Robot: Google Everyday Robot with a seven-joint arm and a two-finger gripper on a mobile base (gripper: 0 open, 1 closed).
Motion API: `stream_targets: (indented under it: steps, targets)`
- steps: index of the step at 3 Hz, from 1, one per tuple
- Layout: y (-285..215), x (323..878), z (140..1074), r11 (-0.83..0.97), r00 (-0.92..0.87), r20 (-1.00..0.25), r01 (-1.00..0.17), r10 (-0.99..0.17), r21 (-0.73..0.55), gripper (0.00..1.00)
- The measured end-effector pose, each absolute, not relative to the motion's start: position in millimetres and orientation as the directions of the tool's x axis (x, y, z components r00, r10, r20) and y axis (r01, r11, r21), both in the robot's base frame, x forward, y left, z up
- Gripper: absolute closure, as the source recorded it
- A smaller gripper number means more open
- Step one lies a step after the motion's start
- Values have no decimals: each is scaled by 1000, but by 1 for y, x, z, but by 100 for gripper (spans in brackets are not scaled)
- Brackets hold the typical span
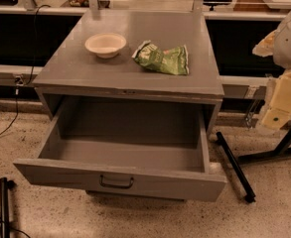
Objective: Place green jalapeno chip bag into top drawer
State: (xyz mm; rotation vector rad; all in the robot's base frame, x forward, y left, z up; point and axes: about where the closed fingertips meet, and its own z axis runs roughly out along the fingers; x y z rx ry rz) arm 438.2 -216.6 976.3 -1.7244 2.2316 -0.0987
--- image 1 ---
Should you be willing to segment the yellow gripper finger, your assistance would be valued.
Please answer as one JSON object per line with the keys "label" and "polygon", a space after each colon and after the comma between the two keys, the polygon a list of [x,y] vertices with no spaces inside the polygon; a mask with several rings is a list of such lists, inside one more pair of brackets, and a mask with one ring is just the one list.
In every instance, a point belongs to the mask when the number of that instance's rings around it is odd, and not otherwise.
{"label": "yellow gripper finger", "polygon": [[291,69],[275,80],[275,87],[259,125],[267,130],[281,129],[291,118]]}

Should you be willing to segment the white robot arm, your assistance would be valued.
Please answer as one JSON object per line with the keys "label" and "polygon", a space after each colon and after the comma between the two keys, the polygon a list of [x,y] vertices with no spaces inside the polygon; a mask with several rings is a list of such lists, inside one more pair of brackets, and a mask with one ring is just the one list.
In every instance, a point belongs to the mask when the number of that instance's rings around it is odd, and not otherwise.
{"label": "white robot arm", "polygon": [[273,56],[284,72],[268,86],[258,128],[276,131],[291,118],[291,11],[277,29],[262,39],[252,50],[259,57]]}

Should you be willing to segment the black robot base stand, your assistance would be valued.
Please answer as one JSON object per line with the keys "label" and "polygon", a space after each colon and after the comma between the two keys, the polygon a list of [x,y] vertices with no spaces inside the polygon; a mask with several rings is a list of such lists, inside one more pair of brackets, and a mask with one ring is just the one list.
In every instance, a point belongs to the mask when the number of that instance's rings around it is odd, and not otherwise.
{"label": "black robot base stand", "polygon": [[291,128],[287,132],[287,134],[283,137],[280,143],[276,146],[272,151],[249,154],[236,158],[229,145],[227,144],[223,134],[221,132],[217,132],[217,143],[224,150],[231,166],[233,167],[241,185],[243,186],[246,196],[244,200],[248,203],[252,203],[255,201],[256,195],[248,182],[244,172],[242,171],[241,165],[245,164],[255,164],[255,163],[264,163],[270,161],[280,161],[291,159]]}

